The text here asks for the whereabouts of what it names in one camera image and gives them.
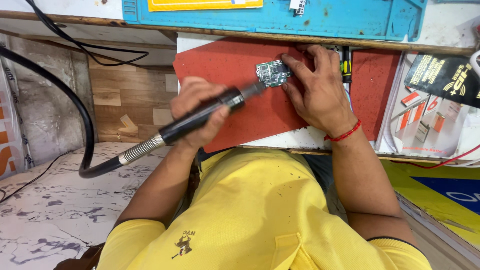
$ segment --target metal spring strain relief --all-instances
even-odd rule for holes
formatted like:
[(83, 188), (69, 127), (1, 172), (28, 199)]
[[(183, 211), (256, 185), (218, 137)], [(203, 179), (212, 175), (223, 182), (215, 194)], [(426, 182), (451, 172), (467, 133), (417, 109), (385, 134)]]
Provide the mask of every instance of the metal spring strain relief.
[(165, 145), (160, 133), (157, 133), (147, 140), (135, 145), (134, 147), (119, 154), (119, 161), (123, 165), (128, 165), (153, 150)]

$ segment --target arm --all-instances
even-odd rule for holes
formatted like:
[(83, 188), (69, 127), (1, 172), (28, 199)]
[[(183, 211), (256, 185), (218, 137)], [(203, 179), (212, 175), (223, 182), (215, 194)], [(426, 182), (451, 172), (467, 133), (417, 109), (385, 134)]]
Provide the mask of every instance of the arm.
[[(186, 77), (180, 95), (170, 103), (173, 118), (183, 116), (202, 100), (215, 97), (225, 89), (225, 86), (211, 84), (198, 77)], [(135, 192), (114, 226), (134, 219), (149, 219), (169, 224), (187, 189), (190, 166), (195, 154), (215, 137), (228, 113), (227, 106), (219, 108), (203, 128), (179, 140)]]
[[(306, 122), (332, 138), (339, 137), (358, 121), (342, 84), (339, 54), (320, 45), (301, 45), (298, 49), (314, 58), (315, 71), (282, 55), (282, 60), (302, 81), (305, 93), (302, 95), (290, 83), (282, 88)], [(389, 236), (416, 245), (385, 170), (362, 129), (332, 142), (332, 151), (335, 185), (349, 225), (364, 239)]]

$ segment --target green circuit board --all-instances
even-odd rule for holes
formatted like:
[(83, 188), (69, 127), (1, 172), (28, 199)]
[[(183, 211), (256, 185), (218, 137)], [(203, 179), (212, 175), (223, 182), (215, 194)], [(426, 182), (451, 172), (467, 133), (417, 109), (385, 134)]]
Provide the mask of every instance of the green circuit board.
[(286, 83), (287, 77), (290, 76), (292, 76), (292, 71), (281, 60), (257, 64), (258, 81), (264, 82), (266, 87)]

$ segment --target red thread bracelet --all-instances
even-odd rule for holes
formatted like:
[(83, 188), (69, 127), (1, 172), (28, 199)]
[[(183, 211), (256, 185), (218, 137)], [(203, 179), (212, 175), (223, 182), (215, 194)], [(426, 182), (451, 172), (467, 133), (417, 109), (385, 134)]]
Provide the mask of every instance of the red thread bracelet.
[(340, 137), (338, 138), (331, 138), (328, 134), (327, 136), (324, 137), (324, 141), (326, 140), (331, 140), (332, 142), (338, 142), (338, 141), (341, 141), (345, 138), (347, 138), (348, 136), (352, 135), (352, 133), (354, 133), (361, 125), (361, 121), (359, 119), (359, 121), (357, 122), (357, 124), (352, 128), (352, 130), (350, 130), (349, 132), (347, 133), (343, 133)]

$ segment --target person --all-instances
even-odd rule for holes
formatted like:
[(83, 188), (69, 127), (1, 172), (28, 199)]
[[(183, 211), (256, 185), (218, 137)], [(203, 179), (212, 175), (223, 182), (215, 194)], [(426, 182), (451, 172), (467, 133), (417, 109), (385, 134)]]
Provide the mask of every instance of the person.
[[(331, 138), (354, 130), (332, 141), (332, 176), (348, 224), (329, 214), (319, 184), (326, 181), (315, 179), (302, 155), (242, 147), (201, 162), (190, 207), (171, 222), (197, 151), (229, 114), (221, 107), (203, 128), (178, 141), (140, 186), (109, 234), (98, 270), (431, 269), (382, 164), (361, 126), (355, 129), (359, 120), (342, 85), (339, 54), (320, 45), (297, 49), (314, 59), (315, 71), (282, 55), (305, 86), (302, 94), (291, 83), (282, 85), (296, 112)], [(172, 116), (225, 89), (185, 78), (171, 102)]]

